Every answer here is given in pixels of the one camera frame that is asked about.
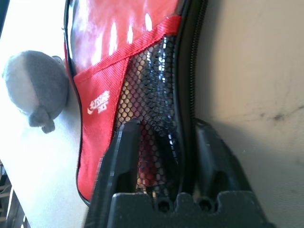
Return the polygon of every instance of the red fabric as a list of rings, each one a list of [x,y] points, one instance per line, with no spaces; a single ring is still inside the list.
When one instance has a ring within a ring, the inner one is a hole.
[[[73,57],[77,72],[99,62],[111,52],[134,42],[146,31],[175,14],[178,0],[81,0],[73,19]]]
[[[86,199],[91,199],[99,161],[110,145],[117,102],[129,58],[159,41],[164,35],[176,35],[180,22],[180,16],[166,18],[132,44],[115,51],[74,77],[83,114],[78,189]]]

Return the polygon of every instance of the white logo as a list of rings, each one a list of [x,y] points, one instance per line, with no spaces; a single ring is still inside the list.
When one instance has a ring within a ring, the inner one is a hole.
[[[106,105],[109,103],[110,91],[104,91],[95,100],[91,101],[90,108],[87,109],[87,113],[91,115],[95,109],[98,108],[98,113],[106,110]]]

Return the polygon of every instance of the white table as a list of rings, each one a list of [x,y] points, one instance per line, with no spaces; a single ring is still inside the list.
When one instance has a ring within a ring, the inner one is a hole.
[[[64,0],[11,0],[0,39],[0,71],[23,50],[64,57]],[[32,228],[81,227],[87,206],[76,190],[80,113],[69,90],[67,107],[44,134],[29,128],[0,80],[0,159]]]

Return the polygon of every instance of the plush ear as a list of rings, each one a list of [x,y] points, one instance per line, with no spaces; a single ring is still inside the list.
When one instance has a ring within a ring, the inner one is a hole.
[[[44,125],[42,128],[42,131],[47,134],[55,130],[55,123],[53,120],[49,120],[46,125]]]
[[[45,108],[38,106],[35,110],[29,115],[28,123],[30,127],[42,127],[47,124],[49,121],[49,115]]]

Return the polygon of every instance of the beige wall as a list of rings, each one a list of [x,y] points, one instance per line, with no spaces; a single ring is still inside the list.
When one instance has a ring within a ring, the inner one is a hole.
[[[197,117],[241,161],[269,220],[304,227],[304,1],[210,0]]]

